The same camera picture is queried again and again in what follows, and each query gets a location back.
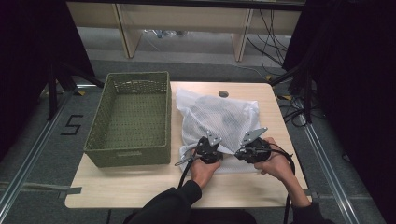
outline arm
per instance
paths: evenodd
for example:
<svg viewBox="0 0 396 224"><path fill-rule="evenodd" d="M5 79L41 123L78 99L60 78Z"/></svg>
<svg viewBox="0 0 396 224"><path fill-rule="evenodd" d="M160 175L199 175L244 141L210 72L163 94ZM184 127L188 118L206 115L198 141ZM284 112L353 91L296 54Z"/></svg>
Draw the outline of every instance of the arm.
<svg viewBox="0 0 396 224"><path fill-rule="evenodd" d="M270 144L276 144L273 138L266 138ZM262 170L262 175L269 174L276 177L283 183L289 193L293 209L294 223L328 223L320 213L318 203L309 202L297 178L290 169L286 158L276 152L271 153L268 161L257 162L254 164L256 169Z"/></svg>
<svg viewBox="0 0 396 224"><path fill-rule="evenodd" d="M170 188L154 197L129 223L186 223L191 205L201 199L202 189L219 166L219 162L196 160L190 168L191 180L180 189Z"/></svg>

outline wooden table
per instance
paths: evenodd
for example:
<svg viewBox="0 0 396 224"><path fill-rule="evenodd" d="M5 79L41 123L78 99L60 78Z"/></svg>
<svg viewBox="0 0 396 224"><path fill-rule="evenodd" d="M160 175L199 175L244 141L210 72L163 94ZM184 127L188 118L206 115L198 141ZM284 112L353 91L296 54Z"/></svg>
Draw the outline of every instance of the wooden table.
<svg viewBox="0 0 396 224"><path fill-rule="evenodd" d="M289 154L294 154L296 176L303 189L306 182L293 150L272 87L259 83L172 82L172 159L167 165L97 168L84 154L71 188L82 187L80 194L68 195L69 208L141 208L160 192L176 187L181 177L178 149L182 145L183 117L176 108L177 88L202 94L218 95L227 91L229 98L258 101L263 135L272 136ZM276 178L260 173L214 175L203 197L193 207L248 208L284 206L287 192Z"/></svg>

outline person's left hand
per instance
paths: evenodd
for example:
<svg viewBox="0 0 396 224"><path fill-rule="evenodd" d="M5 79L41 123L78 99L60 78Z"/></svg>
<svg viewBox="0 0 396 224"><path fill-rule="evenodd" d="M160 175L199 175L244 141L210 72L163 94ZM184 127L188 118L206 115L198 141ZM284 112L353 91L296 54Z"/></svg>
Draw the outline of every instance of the person's left hand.
<svg viewBox="0 0 396 224"><path fill-rule="evenodd" d="M195 160L190 168L191 179L203 189L209 180L212 178L213 173L220 167L220 162L216 161L212 164L206 164L203 161Z"/></svg>

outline gray carpet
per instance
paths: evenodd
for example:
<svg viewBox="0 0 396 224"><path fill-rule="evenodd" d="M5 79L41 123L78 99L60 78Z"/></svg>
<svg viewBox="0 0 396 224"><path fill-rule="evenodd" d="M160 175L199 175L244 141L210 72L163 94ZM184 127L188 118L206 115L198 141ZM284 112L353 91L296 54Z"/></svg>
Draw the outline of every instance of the gray carpet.
<svg viewBox="0 0 396 224"><path fill-rule="evenodd" d="M127 63L92 61L92 67L99 79L104 80L108 73L114 72L148 72L168 71L174 81L220 81L220 82L265 82L268 73L261 67L252 67L256 71L231 65L189 64L189 63ZM271 69L272 73L281 74L281 69ZM87 83L76 77L79 83ZM276 94L287 94L288 83L274 88ZM28 183L69 186L78 168L82 149L91 127L96 107L101 95L98 88L89 88L83 96L72 96L67 103L52 136L42 152L35 168L27 179ZM290 105L290 101L279 100L279 105ZM32 146L47 118L48 99L37 105L36 112L20 136L17 145L1 162L2 182L12 179L19 165ZM282 113L288 111L281 107ZM65 127L71 115L82 115L73 121L81 125L77 135L61 135L73 132L74 128ZM309 188L318 193L314 201L320 202L323 216L336 223L345 223L340 209L332 196L327 180L321 171L316 155L305 134L304 127L295 127L287 123L292 143L304 170ZM357 209L361 223L385 223L377 211L359 176L348 161L341 158L343 149L337 141L332 128L325 119L314 117L314 127L322 145L338 174L347 195ZM64 199L58 198L57 191L25 189L17 198L8 213L5 223L106 223L107 209L68 209ZM113 209L110 223L121 223L131 212L130 209ZM248 209L257 218L258 223L281 223L283 208Z"/></svg>

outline green basket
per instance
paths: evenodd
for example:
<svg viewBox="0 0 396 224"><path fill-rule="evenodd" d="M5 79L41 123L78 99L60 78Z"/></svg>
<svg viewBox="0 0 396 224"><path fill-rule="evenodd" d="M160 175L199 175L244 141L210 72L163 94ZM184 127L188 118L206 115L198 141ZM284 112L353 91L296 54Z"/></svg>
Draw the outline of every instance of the green basket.
<svg viewBox="0 0 396 224"><path fill-rule="evenodd" d="M98 167L170 163L171 110L167 72L108 74L84 152Z"/></svg>

